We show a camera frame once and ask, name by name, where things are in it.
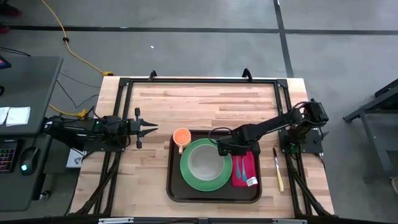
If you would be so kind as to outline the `white printed card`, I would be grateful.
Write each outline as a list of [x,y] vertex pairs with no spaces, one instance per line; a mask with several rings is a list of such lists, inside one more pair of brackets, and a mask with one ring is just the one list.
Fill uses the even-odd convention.
[[68,160],[66,163],[66,168],[81,168],[84,153],[77,151],[75,149],[70,149]]

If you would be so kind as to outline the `red napkin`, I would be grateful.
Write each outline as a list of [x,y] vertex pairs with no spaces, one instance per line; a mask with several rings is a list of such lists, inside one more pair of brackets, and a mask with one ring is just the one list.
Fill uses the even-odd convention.
[[[254,163],[254,156],[252,152],[248,152],[245,156],[240,156],[241,158],[244,157],[244,163],[246,167],[246,176],[247,179],[250,177],[257,177],[256,170],[255,170],[255,163]],[[243,182],[242,178],[238,179],[236,177],[236,156],[232,156],[233,160],[233,170],[231,173],[231,184],[233,187],[248,187],[245,182]],[[239,162],[239,166],[241,169],[241,176],[242,176],[242,163],[241,160]]]

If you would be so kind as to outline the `white bowl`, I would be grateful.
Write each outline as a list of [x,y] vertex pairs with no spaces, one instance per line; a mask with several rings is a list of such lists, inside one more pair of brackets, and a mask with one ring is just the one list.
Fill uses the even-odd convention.
[[216,147],[203,144],[194,148],[189,154],[188,168],[195,178],[210,181],[221,175],[224,160],[218,155]]

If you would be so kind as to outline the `black computer mouse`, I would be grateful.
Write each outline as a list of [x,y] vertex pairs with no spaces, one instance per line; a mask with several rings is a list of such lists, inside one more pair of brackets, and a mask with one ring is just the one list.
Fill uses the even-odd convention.
[[19,170],[22,175],[32,175],[37,168],[40,150],[35,146],[26,148],[19,160]]

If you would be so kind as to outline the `white paper sheet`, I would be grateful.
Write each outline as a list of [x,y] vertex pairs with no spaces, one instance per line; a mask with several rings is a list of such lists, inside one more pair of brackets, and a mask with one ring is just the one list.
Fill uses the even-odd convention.
[[25,125],[29,122],[30,107],[13,107],[7,114],[6,126]]

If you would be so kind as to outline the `green plate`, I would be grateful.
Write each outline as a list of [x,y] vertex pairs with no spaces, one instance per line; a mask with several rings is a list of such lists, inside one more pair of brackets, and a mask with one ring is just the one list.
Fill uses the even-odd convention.
[[180,171],[183,179],[190,187],[202,192],[211,192],[222,188],[222,186],[224,186],[227,181],[229,181],[233,170],[233,162],[232,157],[229,154],[227,156],[221,156],[224,160],[224,169],[220,176],[210,181],[202,181],[195,178],[188,168],[188,156],[194,148],[203,144],[209,144],[217,148],[216,144],[213,144],[209,139],[198,139],[193,141],[183,151],[180,159]]

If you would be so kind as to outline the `peach ribbed mug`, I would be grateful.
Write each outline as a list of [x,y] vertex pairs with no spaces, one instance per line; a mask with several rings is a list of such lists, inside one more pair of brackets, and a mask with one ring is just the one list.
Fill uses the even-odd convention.
[[172,137],[179,154],[183,153],[183,150],[191,143],[192,140],[191,132],[187,128],[176,129]]

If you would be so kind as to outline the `black metal side table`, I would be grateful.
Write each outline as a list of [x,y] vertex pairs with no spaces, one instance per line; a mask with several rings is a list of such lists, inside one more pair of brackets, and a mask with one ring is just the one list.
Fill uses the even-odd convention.
[[379,177],[398,176],[398,166],[394,166],[389,153],[398,153],[398,78],[374,94],[374,98],[343,117],[351,123],[359,118],[367,139],[376,151],[382,166]]

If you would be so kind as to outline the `black aluminium table frame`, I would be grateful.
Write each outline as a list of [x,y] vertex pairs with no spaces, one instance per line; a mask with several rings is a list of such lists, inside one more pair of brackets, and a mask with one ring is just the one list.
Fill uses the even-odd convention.
[[139,108],[145,120],[158,125],[122,154],[109,214],[134,223],[196,224],[280,223],[294,217],[291,191],[280,192],[272,156],[280,152],[279,137],[269,134],[260,142],[262,187],[255,203],[180,203],[166,193],[169,143],[179,127],[236,128],[258,123],[286,108],[276,93],[293,103],[307,99],[301,78],[242,77],[105,77],[96,104],[99,115],[129,116]]

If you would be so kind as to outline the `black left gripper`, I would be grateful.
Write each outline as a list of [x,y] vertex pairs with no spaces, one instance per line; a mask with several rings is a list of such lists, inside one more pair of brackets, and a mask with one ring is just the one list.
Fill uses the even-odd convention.
[[127,144],[126,146],[130,146],[132,143],[131,135],[136,135],[136,147],[138,149],[142,148],[141,138],[145,135],[158,130],[158,128],[145,129],[141,131],[141,125],[145,127],[149,126],[157,126],[157,124],[150,123],[141,119],[141,110],[140,108],[134,109],[135,119],[130,118],[126,120],[126,136],[127,136]]

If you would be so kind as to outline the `grey desk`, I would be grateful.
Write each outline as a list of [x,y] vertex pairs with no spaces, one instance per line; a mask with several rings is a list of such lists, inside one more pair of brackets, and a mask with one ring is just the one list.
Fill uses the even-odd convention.
[[[52,138],[40,131],[45,118],[59,71],[61,57],[8,57],[10,68],[0,70],[0,86],[5,87],[0,96],[0,108],[30,108],[27,124],[0,125],[0,153],[15,149],[9,172],[0,171],[0,212],[27,210],[31,201],[37,200],[45,175],[44,164]],[[31,175],[20,171],[24,151],[36,147],[37,166]]]

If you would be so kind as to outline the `backlit black keyboard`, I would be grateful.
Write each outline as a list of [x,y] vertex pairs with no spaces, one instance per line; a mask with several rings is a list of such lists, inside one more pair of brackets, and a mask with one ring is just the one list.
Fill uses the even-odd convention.
[[16,140],[0,141],[0,174],[12,172],[17,147]]

